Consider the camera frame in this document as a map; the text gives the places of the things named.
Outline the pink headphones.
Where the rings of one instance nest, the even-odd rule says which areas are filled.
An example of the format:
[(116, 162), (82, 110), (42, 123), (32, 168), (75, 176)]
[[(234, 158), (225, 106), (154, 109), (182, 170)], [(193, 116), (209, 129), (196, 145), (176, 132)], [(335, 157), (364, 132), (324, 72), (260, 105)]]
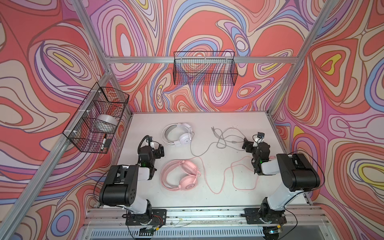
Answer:
[(191, 160), (172, 160), (160, 174), (162, 186), (168, 191), (189, 191), (198, 184), (200, 170)]

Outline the white headphones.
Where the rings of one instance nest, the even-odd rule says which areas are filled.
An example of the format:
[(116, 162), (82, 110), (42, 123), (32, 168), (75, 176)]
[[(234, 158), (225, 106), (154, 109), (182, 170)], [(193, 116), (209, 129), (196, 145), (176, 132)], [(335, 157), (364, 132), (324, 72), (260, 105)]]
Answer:
[(192, 127), (187, 123), (170, 124), (163, 129), (163, 142), (169, 146), (179, 147), (188, 145), (195, 133)]

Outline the marker pen in basket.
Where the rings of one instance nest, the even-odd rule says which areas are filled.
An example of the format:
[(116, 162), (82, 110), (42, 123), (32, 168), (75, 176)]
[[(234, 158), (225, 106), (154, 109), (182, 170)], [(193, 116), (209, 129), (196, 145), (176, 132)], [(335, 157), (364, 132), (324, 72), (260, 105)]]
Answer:
[(101, 144), (101, 151), (104, 150), (106, 141), (107, 141), (107, 134), (104, 134), (102, 144)]

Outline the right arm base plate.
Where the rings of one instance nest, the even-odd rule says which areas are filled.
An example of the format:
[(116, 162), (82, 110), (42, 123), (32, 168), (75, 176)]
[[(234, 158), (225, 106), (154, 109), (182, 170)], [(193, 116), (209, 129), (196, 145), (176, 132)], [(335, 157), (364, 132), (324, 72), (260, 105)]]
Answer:
[(246, 218), (249, 225), (284, 225), (287, 223), (285, 211), (262, 210), (260, 208), (246, 208), (241, 217)]

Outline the grey tape roll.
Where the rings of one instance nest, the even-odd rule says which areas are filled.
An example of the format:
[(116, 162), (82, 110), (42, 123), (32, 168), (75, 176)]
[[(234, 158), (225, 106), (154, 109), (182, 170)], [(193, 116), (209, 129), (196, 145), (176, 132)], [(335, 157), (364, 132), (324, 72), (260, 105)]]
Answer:
[(96, 133), (113, 134), (117, 125), (117, 119), (111, 115), (101, 114), (93, 120), (93, 130)]

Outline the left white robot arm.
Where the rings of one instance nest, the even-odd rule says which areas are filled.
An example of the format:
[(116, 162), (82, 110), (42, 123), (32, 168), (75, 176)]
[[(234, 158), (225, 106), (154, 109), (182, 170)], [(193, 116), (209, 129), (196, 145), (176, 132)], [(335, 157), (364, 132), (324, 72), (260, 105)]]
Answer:
[(134, 165), (110, 167), (99, 194), (99, 203), (108, 207), (126, 210), (125, 218), (140, 225), (159, 224), (163, 220), (156, 216), (149, 200), (138, 195), (138, 182), (153, 179), (157, 169), (156, 160), (165, 156), (164, 147), (146, 135), (137, 148), (138, 162)]

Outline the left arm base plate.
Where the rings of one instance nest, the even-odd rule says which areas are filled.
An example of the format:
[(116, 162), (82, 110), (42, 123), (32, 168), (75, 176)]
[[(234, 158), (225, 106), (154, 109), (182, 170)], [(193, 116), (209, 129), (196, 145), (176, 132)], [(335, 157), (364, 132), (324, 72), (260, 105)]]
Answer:
[(130, 212), (123, 215), (126, 219), (127, 226), (152, 226), (159, 227), (166, 224), (167, 210), (166, 209), (155, 209), (147, 210), (142, 215), (135, 215)]

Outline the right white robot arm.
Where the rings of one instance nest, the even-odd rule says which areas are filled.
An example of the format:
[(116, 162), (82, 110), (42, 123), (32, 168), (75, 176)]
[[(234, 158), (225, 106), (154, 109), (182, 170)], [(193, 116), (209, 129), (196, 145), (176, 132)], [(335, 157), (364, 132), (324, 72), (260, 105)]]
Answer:
[(254, 174), (273, 176), (280, 174), (282, 183), (259, 208), (244, 209), (242, 217), (247, 224), (276, 224), (287, 222), (286, 205), (299, 194), (310, 192), (321, 185), (321, 179), (304, 154), (277, 154), (270, 160), (270, 145), (265, 142), (250, 142), (244, 139), (242, 149), (252, 154)]

